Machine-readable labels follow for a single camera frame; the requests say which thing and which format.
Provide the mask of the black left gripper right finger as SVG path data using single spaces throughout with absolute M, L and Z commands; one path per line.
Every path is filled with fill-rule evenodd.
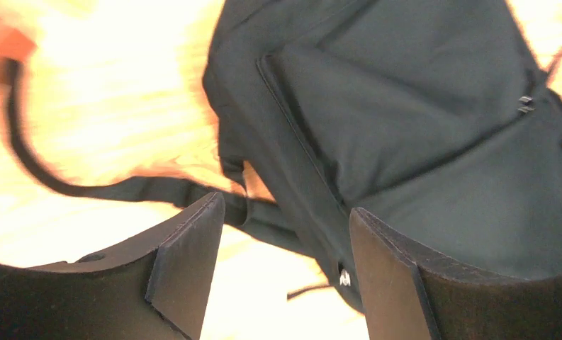
M 562 274 L 521 280 L 486 271 L 362 208 L 349 228 L 371 339 L 562 339 Z

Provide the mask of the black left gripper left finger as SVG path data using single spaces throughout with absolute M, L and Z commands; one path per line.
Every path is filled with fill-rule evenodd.
M 210 193 L 77 262 L 0 264 L 0 339 L 198 339 L 224 215 Z

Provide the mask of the black backpack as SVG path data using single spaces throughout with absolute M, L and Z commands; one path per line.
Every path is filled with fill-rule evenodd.
M 562 274 L 562 100 L 504 1 L 226 1 L 203 74 L 227 222 L 358 310 L 348 215 L 521 280 Z

